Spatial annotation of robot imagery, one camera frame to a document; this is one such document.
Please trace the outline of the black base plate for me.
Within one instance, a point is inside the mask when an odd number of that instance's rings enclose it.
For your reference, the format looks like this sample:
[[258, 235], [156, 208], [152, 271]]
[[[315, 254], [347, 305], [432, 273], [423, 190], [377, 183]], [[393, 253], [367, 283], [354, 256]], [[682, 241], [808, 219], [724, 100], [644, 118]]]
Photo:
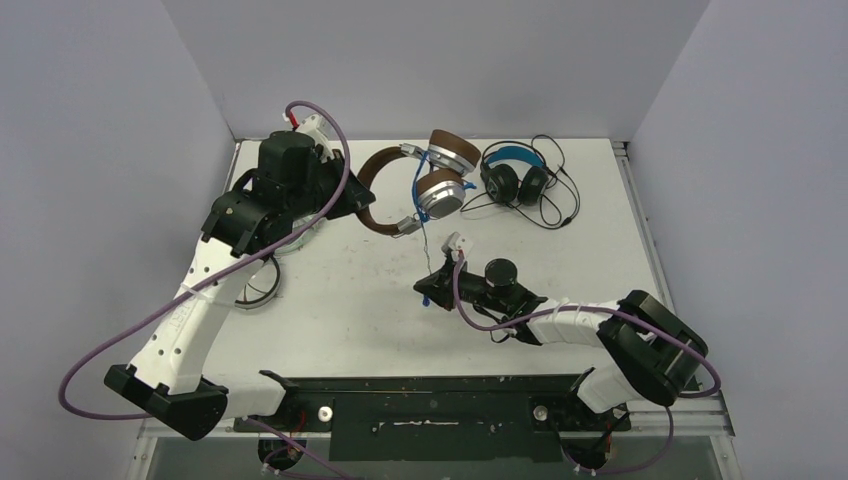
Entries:
[[329, 440], [332, 461], [557, 462], [600, 452], [630, 430], [625, 405], [602, 414], [576, 394], [577, 375], [296, 378], [263, 423]]

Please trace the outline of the white black headphones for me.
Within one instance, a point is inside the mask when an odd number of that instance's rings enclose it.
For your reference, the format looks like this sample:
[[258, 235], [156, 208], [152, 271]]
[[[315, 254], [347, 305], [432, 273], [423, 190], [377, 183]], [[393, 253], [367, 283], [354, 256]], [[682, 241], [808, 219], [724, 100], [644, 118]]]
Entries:
[[271, 257], [247, 282], [234, 302], [240, 310], [255, 310], [274, 300], [282, 287], [282, 269], [276, 257]]

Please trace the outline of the mint green headphones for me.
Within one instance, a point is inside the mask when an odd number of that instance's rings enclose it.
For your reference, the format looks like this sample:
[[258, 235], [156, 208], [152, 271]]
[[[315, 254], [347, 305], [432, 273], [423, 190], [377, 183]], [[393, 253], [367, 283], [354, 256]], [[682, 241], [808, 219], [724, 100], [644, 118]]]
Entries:
[[275, 250], [274, 256], [276, 258], [281, 258], [284, 256], [288, 256], [294, 254], [300, 250], [302, 250], [308, 243], [310, 243], [316, 236], [318, 231], [320, 230], [323, 220], [317, 222], [312, 225], [309, 229], [307, 229], [304, 233], [302, 233], [299, 237], [293, 240], [290, 243], [287, 243], [278, 249]]

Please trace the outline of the black blue headphones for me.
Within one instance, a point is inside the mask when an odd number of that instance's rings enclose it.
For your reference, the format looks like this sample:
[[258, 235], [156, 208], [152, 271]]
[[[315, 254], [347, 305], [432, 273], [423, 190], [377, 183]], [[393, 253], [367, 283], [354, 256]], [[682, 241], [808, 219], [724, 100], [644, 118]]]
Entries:
[[529, 144], [496, 142], [481, 157], [481, 179], [498, 204], [537, 205], [551, 174], [542, 154]]

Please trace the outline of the brown headphones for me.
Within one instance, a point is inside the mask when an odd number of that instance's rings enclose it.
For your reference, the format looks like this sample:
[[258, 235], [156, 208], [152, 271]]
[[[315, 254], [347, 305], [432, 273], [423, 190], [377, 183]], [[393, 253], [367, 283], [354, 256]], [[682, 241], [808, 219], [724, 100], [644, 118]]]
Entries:
[[430, 220], [438, 220], [458, 211], [464, 205], [469, 188], [466, 176], [481, 161], [481, 151], [467, 140], [445, 130], [431, 132], [425, 148], [404, 143], [384, 148], [371, 155], [363, 164], [357, 178], [371, 187], [381, 170], [394, 161], [418, 161], [410, 195], [415, 213], [394, 224], [377, 222], [366, 207], [357, 218], [367, 229], [385, 236], [410, 235]]

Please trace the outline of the aluminium frame rail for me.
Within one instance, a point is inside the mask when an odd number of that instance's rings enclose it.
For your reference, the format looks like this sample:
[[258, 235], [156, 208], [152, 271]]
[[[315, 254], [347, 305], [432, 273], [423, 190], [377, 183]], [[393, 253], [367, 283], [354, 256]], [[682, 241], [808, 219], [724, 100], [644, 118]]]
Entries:
[[[659, 292], [661, 301], [672, 311], [675, 311], [673, 298], [669, 284], [656, 248], [656, 242], [651, 232], [648, 216], [639, 196], [636, 180], [631, 167], [628, 153], [629, 143], [621, 140], [612, 140], [611, 146], [614, 157], [625, 185], [631, 208], [636, 218], [637, 228], [645, 249], [648, 263]], [[732, 420], [730, 418], [726, 402], [722, 393], [709, 397], [696, 399], [678, 400], [672, 407], [672, 411], [681, 414], [685, 420], [693, 420], [693, 429], [709, 431], [710, 436], [736, 436]]]

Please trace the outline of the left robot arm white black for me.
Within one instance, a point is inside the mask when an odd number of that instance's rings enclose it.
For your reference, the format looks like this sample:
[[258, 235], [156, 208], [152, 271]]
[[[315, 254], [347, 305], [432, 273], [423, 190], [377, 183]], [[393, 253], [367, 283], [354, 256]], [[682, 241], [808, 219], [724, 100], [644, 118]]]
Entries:
[[153, 317], [156, 330], [128, 363], [109, 368], [105, 385], [192, 441], [228, 418], [291, 427], [299, 403], [281, 382], [264, 373], [205, 375], [206, 359], [248, 281], [304, 233], [295, 221], [344, 217], [374, 200], [351, 172], [348, 142], [332, 149], [314, 134], [272, 133], [256, 167], [213, 202], [183, 285]]

